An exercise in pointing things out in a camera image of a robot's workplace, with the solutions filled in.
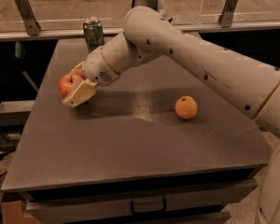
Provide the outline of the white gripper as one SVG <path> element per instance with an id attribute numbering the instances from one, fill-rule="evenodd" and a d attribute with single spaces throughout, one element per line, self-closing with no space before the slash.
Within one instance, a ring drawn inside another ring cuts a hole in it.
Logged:
<path id="1" fill-rule="evenodd" d="M 77 86 L 63 98 L 63 104 L 76 107 L 86 102 L 96 93 L 97 83 L 100 86 L 108 86 L 119 78 L 116 73 L 105 61 L 103 47 L 100 46 L 93 50 L 85 59 L 85 62 L 77 64 L 71 73 L 77 73 L 88 79 L 80 81 Z"/>

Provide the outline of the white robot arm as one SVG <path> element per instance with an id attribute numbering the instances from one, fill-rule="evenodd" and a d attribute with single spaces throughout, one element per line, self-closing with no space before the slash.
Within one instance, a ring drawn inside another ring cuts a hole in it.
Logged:
<path id="1" fill-rule="evenodd" d="M 92 51 L 58 84 L 65 105 L 89 100 L 126 70 L 164 55 L 280 138 L 280 69 L 185 34 L 150 7 L 128 11 L 123 31 Z M 255 224 L 280 224 L 280 143 L 259 194 Z"/>

